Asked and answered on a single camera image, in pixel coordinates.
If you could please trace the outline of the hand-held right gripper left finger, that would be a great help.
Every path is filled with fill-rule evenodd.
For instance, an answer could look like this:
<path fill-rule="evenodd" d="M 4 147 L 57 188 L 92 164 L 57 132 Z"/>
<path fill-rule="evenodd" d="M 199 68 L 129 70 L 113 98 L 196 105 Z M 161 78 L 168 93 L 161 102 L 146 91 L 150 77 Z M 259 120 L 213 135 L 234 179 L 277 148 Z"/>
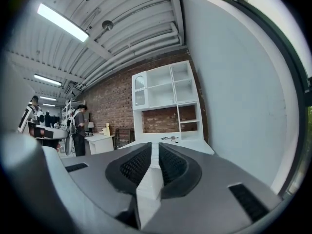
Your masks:
<path fill-rule="evenodd" d="M 152 144 L 136 144 L 91 156 L 64 158 L 65 169 L 83 193 L 107 214 L 141 228 L 137 187 L 151 164 Z"/>

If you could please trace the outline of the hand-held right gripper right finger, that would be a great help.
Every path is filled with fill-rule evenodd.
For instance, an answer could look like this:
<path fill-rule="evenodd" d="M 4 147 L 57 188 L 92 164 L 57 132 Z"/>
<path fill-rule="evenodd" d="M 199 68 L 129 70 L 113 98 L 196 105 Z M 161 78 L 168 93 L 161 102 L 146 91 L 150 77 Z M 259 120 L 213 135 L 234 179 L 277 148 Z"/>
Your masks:
<path fill-rule="evenodd" d="M 215 155 L 160 143 L 164 187 L 146 233 L 254 233 L 281 198 L 266 184 Z"/>

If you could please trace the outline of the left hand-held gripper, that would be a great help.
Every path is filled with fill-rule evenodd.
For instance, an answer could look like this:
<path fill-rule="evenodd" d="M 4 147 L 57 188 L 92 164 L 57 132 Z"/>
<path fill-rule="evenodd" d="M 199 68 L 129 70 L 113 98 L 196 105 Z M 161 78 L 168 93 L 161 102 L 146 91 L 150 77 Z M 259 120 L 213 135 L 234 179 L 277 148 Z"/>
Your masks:
<path fill-rule="evenodd" d="M 69 135 L 66 130 L 45 126 L 45 116 L 42 111 L 37 111 L 27 106 L 17 131 L 30 135 L 36 139 L 58 140 L 66 139 Z"/>

